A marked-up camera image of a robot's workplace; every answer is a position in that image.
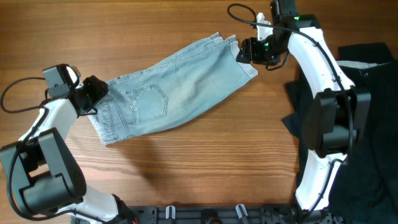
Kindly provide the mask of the light blue denim shorts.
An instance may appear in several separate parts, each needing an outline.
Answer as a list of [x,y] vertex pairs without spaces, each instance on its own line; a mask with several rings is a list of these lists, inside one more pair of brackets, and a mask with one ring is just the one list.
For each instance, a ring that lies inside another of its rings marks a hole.
[[243,87],[258,71],[237,62],[235,35],[200,39],[157,64],[107,82],[89,120],[104,145],[183,125]]

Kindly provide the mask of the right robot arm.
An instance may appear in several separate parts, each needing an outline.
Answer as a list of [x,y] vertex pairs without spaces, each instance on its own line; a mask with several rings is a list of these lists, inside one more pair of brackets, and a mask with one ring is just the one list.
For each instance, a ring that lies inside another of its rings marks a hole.
[[306,220],[328,207],[338,168],[351,162],[353,148],[363,137],[371,95],[357,89],[341,70],[313,14],[299,14],[295,1],[272,1],[270,10],[271,22],[261,14],[248,22],[257,37],[242,41],[236,60],[273,71],[285,65],[282,54],[292,55],[305,75],[313,100],[303,121],[308,154],[295,200]]

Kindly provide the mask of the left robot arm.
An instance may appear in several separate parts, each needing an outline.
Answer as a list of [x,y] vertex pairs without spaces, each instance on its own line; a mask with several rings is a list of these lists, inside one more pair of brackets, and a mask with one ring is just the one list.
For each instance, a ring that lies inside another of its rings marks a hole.
[[95,105],[108,93],[107,84],[94,75],[81,81],[77,68],[64,63],[43,74],[47,89],[36,107],[38,118],[18,141],[1,148],[12,209],[36,222],[71,215],[73,223],[138,223],[119,197],[87,186],[65,143],[80,116],[97,114]]

